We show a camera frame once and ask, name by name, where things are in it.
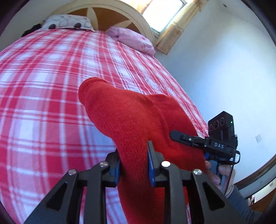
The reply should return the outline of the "person's right hand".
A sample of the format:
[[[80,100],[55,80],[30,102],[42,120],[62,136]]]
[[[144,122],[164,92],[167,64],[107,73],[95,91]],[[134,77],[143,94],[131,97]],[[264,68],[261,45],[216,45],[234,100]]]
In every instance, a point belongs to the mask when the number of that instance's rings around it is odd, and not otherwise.
[[[207,160],[205,160],[205,168],[206,168],[206,174],[217,186],[219,190],[221,190],[222,193],[226,193],[228,187],[233,185],[233,181],[236,175],[235,169],[232,168],[230,165],[220,165],[218,166],[218,172],[222,175],[225,176],[225,183],[222,183],[221,178],[211,170],[211,163]]]

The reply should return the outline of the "grey sleeve forearm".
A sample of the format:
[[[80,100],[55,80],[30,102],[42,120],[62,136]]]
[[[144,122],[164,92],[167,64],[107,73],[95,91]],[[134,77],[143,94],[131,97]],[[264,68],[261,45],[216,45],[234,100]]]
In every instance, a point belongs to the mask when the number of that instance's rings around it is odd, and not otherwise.
[[[256,223],[256,221],[260,218],[261,212],[251,210],[251,208],[246,203],[246,200],[235,185],[228,187],[225,193],[225,197],[244,218],[246,223]]]

